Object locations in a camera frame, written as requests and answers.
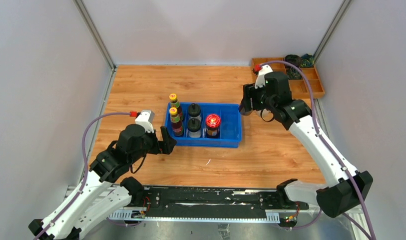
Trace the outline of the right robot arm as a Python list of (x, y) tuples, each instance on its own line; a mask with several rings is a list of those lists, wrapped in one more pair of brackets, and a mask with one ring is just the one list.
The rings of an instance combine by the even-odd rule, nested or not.
[(361, 205), (373, 183), (372, 175), (360, 172), (337, 150), (317, 125), (309, 106), (293, 99), (287, 76), (282, 72), (259, 73), (255, 83), (243, 85), (239, 105), (242, 115), (269, 110), (306, 148), (324, 176), (325, 184), (306, 183), (295, 178), (277, 185), (276, 202), (288, 209), (295, 202), (317, 205), (335, 218)]

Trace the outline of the sauce bottle yellow cap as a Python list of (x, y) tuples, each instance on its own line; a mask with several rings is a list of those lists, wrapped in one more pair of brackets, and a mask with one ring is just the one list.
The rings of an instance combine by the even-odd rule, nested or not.
[(169, 114), (170, 114), (171, 128), (173, 130), (174, 135), (177, 137), (183, 136), (184, 128), (183, 128), (183, 123), (182, 123), (181, 117), (178, 113), (178, 109), (176, 107), (171, 107), (169, 109)]
[(184, 116), (183, 116), (182, 106), (180, 104), (180, 101), (178, 100), (177, 94), (171, 93), (169, 95), (169, 99), (170, 99), (170, 107), (171, 108), (175, 107), (177, 109), (178, 115), (180, 116), (180, 119), (183, 121)]

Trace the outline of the blue plastic divided bin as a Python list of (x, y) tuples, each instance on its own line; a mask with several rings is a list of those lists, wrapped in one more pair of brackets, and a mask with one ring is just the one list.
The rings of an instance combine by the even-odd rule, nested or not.
[[(187, 113), (190, 102), (182, 102), (182, 112), (184, 115), (184, 133), (181, 136), (175, 136), (170, 121), (169, 109), (170, 103), (167, 104), (165, 122), (169, 134), (177, 141), (178, 146), (187, 147), (215, 147), (215, 148), (237, 148), (242, 139), (242, 116), (239, 114), (238, 105), (232, 103), (209, 103), (198, 102), (201, 107), (201, 137), (190, 137), (187, 130)], [(209, 114), (217, 114), (221, 119), (220, 131), (218, 138), (207, 138), (205, 136), (206, 126), (205, 118)]]

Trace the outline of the red lid sauce jar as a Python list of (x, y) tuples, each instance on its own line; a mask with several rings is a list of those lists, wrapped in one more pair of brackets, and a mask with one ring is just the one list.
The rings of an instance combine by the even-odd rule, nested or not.
[(215, 113), (211, 113), (205, 118), (205, 136), (211, 139), (220, 137), (221, 118)]

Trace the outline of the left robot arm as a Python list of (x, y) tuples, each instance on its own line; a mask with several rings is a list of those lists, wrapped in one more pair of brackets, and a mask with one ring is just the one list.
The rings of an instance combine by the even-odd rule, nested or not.
[(113, 192), (95, 200), (132, 164), (148, 154), (172, 153), (177, 141), (166, 127), (161, 128), (162, 140), (138, 124), (130, 124), (90, 165), (80, 185), (50, 215), (34, 219), (28, 226), (36, 240), (81, 240), (91, 229), (114, 211), (130, 204), (137, 207), (144, 200), (144, 186), (135, 178), (125, 178)]

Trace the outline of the black cap spice shaker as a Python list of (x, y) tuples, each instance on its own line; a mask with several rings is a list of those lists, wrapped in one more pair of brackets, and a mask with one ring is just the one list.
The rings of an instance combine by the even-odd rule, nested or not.
[(201, 117), (201, 107), (196, 103), (191, 103), (187, 109), (188, 117), (190, 119), (198, 119), (199, 121), (202, 120)]
[(201, 120), (191, 118), (187, 122), (187, 134), (190, 138), (200, 138), (202, 136)]

